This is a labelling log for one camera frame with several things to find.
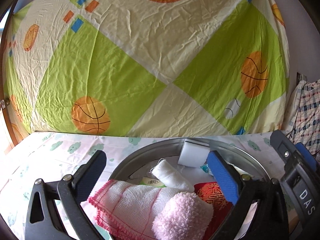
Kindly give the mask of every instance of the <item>green and cream fabric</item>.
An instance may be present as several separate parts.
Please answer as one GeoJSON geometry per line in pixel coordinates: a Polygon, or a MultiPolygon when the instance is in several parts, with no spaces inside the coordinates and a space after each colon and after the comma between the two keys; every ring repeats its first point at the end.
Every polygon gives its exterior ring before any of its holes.
{"type": "Polygon", "coordinates": [[[266,132],[289,76],[274,0],[34,0],[13,16],[4,62],[21,138],[266,132]]]}

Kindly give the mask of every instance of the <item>metal screw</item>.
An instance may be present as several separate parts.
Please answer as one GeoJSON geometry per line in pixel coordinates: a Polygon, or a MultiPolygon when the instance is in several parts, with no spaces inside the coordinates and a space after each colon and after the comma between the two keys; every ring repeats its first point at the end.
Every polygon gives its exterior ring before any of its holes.
{"type": "Polygon", "coordinates": [[[72,179],[72,175],[71,175],[71,174],[64,175],[62,179],[63,179],[64,181],[69,181],[69,180],[72,179]]]}
{"type": "Polygon", "coordinates": [[[271,182],[272,184],[276,185],[276,184],[279,184],[279,180],[275,179],[275,178],[272,178],[271,179],[271,182]]]}
{"type": "Polygon", "coordinates": [[[251,179],[251,177],[248,174],[242,174],[241,175],[241,179],[244,180],[244,181],[248,181],[248,180],[251,179]]]}
{"type": "Polygon", "coordinates": [[[42,182],[42,179],[36,179],[35,184],[39,185],[39,184],[41,184],[41,182],[42,182]]]}

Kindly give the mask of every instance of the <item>round metal container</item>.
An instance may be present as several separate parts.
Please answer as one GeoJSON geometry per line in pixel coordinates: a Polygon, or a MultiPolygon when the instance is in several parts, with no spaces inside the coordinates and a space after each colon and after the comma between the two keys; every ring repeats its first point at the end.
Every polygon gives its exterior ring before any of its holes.
{"type": "MultiPolygon", "coordinates": [[[[192,140],[208,143],[210,150],[218,151],[225,161],[234,164],[254,177],[260,177],[266,181],[270,179],[263,166],[243,150],[211,139],[192,138],[192,140]]],[[[178,163],[184,141],[185,138],[168,139],[135,151],[116,167],[110,179],[131,180],[130,182],[132,182],[132,180],[140,177],[135,176],[137,171],[139,174],[147,174],[161,158],[165,158],[168,161],[170,159],[171,163],[178,163]]]]}

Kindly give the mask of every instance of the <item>orange square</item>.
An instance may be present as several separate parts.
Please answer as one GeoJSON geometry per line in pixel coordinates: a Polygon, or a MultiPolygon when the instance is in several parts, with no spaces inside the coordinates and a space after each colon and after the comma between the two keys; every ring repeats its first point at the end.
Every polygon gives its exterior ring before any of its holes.
{"type": "Polygon", "coordinates": [[[73,17],[74,13],[72,11],[68,11],[68,13],[66,14],[66,16],[63,18],[63,20],[68,23],[70,21],[70,19],[73,17]]]}
{"type": "Polygon", "coordinates": [[[93,10],[99,5],[99,2],[92,0],[91,3],[85,8],[87,12],[93,12],[93,10]]]}

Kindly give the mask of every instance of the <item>fluffy pink ball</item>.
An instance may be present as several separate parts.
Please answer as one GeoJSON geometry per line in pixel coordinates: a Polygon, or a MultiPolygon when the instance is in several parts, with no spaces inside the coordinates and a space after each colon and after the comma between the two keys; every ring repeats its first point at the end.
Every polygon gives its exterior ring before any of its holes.
{"type": "Polygon", "coordinates": [[[153,221],[158,240],[201,240],[213,216],[213,206],[196,193],[172,197],[153,221]]]}

